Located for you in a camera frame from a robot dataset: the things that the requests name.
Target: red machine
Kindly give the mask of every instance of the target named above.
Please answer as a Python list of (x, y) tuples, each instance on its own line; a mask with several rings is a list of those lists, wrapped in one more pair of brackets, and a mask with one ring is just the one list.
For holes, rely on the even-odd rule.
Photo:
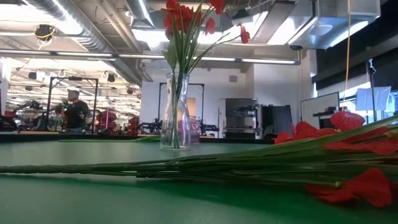
[(130, 136), (137, 136), (138, 135), (138, 124), (139, 124), (139, 117), (135, 116), (129, 120), (129, 135)]
[(103, 130), (103, 129), (108, 129), (110, 134), (116, 134), (116, 120), (117, 120), (116, 114), (112, 112), (107, 112), (104, 111), (100, 114), (97, 114), (96, 120), (98, 124), (96, 125), (96, 128), (98, 130)]

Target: air vent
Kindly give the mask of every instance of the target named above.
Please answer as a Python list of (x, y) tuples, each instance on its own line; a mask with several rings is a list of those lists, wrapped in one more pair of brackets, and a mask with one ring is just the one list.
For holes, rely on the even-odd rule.
[(238, 82), (238, 76), (237, 75), (230, 75), (229, 76), (229, 82)]

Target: white wall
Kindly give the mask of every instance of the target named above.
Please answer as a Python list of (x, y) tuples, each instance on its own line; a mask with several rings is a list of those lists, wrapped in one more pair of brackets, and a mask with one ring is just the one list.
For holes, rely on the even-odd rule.
[[(247, 73), (238, 69), (214, 68), (210, 71), (196, 68), (191, 73), (190, 83), (205, 84), (203, 119), (207, 124), (218, 124), (218, 108), (223, 98), (257, 98), (259, 104), (285, 106), (290, 105), (292, 121), (300, 119), (300, 102), (308, 96), (310, 98), (312, 85), (310, 66), (303, 68), (303, 78), (300, 66), (296, 65), (253, 65)], [(157, 118), (159, 102), (159, 83), (166, 82), (167, 70), (147, 69), (147, 73), (154, 82), (142, 84), (142, 100), (140, 120), (152, 122)], [(230, 83), (229, 76), (238, 76), (237, 83)], [(200, 116), (201, 104), (200, 89), (188, 89), (188, 97), (197, 98), (197, 116)], [(163, 110), (167, 92), (162, 91), (160, 118), (163, 119)]]
[[(147, 69), (147, 73), (154, 79), (154, 82), (143, 82), (142, 98), (141, 98), (141, 114), (142, 122), (152, 122), (157, 118), (158, 102), (159, 102), (159, 83), (166, 82), (166, 74), (168, 70)], [(238, 82), (230, 83), (229, 76), (236, 75)], [(203, 119), (207, 124), (217, 124), (218, 122), (218, 106), (220, 98), (245, 98), (246, 92), (244, 88), (244, 73), (238, 69), (207, 69), (196, 68), (190, 75), (190, 83), (205, 84), (204, 96), (204, 112)], [(193, 90), (192, 86), (188, 88), (188, 97), (200, 97), (200, 89)], [(162, 92), (162, 101), (167, 99), (167, 93)], [(201, 99), (197, 99), (197, 116), (201, 114)], [(163, 119), (163, 111), (160, 111), (160, 118)]]
[(254, 97), (262, 105), (290, 105), (294, 124), (299, 120), (299, 86), (299, 66), (254, 65)]
[[(347, 90), (352, 88), (352, 87), (356, 87), (358, 85), (367, 83), (369, 81), (369, 76), (367, 74), (358, 76), (358, 77), (354, 77), (354, 78), (350, 78), (347, 82)], [(323, 96), (323, 95), (327, 95), (330, 93), (335, 93), (335, 92), (342, 92), (344, 91), (345, 88), (345, 82), (340, 82), (331, 86), (328, 86), (326, 88), (323, 88), (321, 90), (318, 90), (318, 96)]]

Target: black stand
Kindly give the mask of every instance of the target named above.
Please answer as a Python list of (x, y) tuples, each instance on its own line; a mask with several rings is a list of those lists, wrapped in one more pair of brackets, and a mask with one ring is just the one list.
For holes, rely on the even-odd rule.
[(371, 80), (373, 120), (377, 121), (376, 105), (374, 104), (375, 100), (374, 100), (374, 82), (373, 82), (373, 76), (376, 74), (376, 69), (373, 67), (373, 59), (369, 59), (369, 61), (366, 63), (366, 71), (369, 74), (369, 78)]

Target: yellow cable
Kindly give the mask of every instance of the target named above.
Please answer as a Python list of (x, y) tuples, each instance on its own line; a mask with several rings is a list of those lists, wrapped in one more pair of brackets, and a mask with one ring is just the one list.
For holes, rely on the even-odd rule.
[(51, 35), (53, 35), (54, 32), (55, 32), (55, 28), (54, 28), (54, 30), (53, 30), (50, 34), (47, 34), (47, 35), (44, 35), (44, 36), (37, 36), (37, 35), (35, 35), (35, 36), (36, 36), (37, 38), (46, 38), (46, 37), (50, 37)]
[(353, 0), (349, 0), (349, 12), (348, 12), (348, 40), (347, 40), (347, 58), (346, 58), (346, 81), (344, 87), (344, 95), (343, 95), (343, 102), (346, 101), (346, 91), (347, 91), (347, 84), (348, 84), (348, 74), (349, 74), (349, 44), (351, 41), (351, 10), (353, 8)]

